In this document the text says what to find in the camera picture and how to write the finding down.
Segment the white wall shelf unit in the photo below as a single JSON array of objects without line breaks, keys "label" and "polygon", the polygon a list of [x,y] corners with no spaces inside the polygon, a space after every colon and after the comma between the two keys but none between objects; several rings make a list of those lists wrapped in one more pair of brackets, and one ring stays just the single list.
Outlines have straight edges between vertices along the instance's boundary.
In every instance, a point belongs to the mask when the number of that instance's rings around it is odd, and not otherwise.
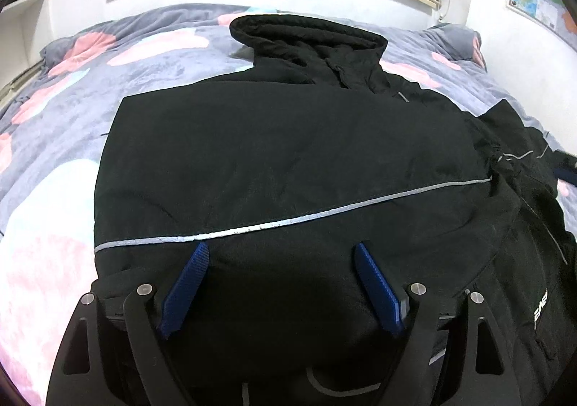
[{"label": "white wall shelf unit", "polygon": [[19,0],[1,11],[1,87],[36,63],[33,39],[44,0]]}]

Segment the grey floral bed quilt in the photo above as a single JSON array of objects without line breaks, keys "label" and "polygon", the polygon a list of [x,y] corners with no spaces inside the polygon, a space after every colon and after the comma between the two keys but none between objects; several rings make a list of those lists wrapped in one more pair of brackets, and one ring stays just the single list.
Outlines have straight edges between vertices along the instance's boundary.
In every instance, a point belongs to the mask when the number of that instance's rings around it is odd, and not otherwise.
[{"label": "grey floral bed quilt", "polygon": [[[180,5],[104,22],[45,46],[39,76],[2,111],[3,404],[192,405],[179,391],[151,324],[154,287],[142,284],[126,297],[120,329],[93,291],[95,188],[124,98],[253,66],[252,49],[230,31],[243,16],[295,15]],[[453,24],[412,31],[330,22],[382,36],[385,72],[441,93],[460,110],[480,115],[500,101],[511,104],[548,141],[556,200],[575,238],[576,160],[488,77],[475,31]],[[413,392],[426,374],[446,301],[427,294],[421,283],[404,289],[405,347],[378,402],[369,405],[419,405]],[[461,349],[445,366],[458,372],[458,386],[443,402],[426,405],[523,405],[514,373],[498,354],[505,341],[483,296],[471,293],[449,327]],[[576,350],[540,405],[575,401]]]}]

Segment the black jacket with reflective piping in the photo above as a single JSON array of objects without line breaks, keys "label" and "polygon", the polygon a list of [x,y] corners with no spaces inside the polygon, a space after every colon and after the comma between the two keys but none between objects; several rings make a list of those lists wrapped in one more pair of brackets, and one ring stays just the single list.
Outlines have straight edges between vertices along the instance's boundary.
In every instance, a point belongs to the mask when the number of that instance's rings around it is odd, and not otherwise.
[{"label": "black jacket with reflective piping", "polygon": [[[405,347],[379,325],[353,249],[445,301],[419,405],[459,374],[449,323],[471,293],[504,338],[523,405],[576,349],[576,242],[554,155],[506,101],[460,110],[380,66],[377,34],[301,16],[243,16],[245,71],[128,96],[95,188],[93,291],[117,328],[138,286],[192,405],[375,404]],[[162,305],[201,242],[209,267],[179,331]]]}]

